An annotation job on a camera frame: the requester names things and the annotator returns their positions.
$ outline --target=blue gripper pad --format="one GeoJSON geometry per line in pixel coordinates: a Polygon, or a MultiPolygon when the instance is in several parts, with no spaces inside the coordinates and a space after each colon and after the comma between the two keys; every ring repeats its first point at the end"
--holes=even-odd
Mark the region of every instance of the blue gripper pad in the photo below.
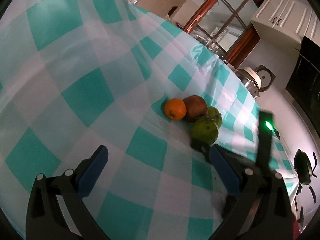
{"type": "Polygon", "coordinates": [[[88,167],[85,169],[77,183],[78,196],[80,198],[90,195],[94,184],[98,180],[103,168],[108,162],[108,156],[108,149],[105,146],[100,145],[90,159],[83,160],[80,163],[80,165],[88,164],[88,167]]]}
{"type": "Polygon", "coordinates": [[[239,177],[215,145],[210,148],[209,156],[210,162],[215,167],[228,194],[237,197],[241,193],[239,177]]]}

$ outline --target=kitchen cabinet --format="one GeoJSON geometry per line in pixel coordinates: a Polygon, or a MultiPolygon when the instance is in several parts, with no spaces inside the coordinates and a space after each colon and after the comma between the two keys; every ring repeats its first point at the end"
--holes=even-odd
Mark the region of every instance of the kitchen cabinet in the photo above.
{"type": "Polygon", "coordinates": [[[304,35],[320,46],[320,26],[311,6],[296,0],[265,0],[252,24],[261,39],[296,58],[304,35]]]}

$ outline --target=black oven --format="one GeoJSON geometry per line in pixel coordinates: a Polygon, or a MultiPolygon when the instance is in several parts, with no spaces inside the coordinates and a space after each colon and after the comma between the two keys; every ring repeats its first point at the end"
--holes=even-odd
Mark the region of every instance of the black oven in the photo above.
{"type": "Polygon", "coordinates": [[[286,90],[301,106],[320,136],[320,47],[305,36],[286,90]]]}

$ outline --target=teal and white tablecloth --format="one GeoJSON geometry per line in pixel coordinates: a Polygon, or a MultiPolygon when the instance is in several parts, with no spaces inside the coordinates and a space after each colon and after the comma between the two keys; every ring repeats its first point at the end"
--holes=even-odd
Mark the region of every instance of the teal and white tablecloth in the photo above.
{"type": "MultiPolygon", "coordinates": [[[[255,159],[259,107],[202,44],[127,0],[13,0],[0,21],[0,206],[25,237],[35,176],[61,175],[103,144],[84,199],[114,240],[207,239],[225,187],[161,112],[201,95],[223,116],[218,143],[255,159]]],[[[298,179],[280,142],[270,166],[291,201],[298,179]]]]}

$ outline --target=green fruit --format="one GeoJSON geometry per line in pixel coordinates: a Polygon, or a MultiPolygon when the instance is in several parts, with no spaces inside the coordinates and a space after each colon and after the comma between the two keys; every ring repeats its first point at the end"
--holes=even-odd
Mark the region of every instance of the green fruit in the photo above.
{"type": "Polygon", "coordinates": [[[213,106],[208,107],[208,116],[212,117],[218,125],[218,128],[221,127],[222,125],[222,117],[221,114],[219,113],[219,110],[213,106]]]}
{"type": "Polygon", "coordinates": [[[196,120],[191,130],[191,139],[212,145],[218,138],[218,125],[212,118],[200,118],[196,120]]]}

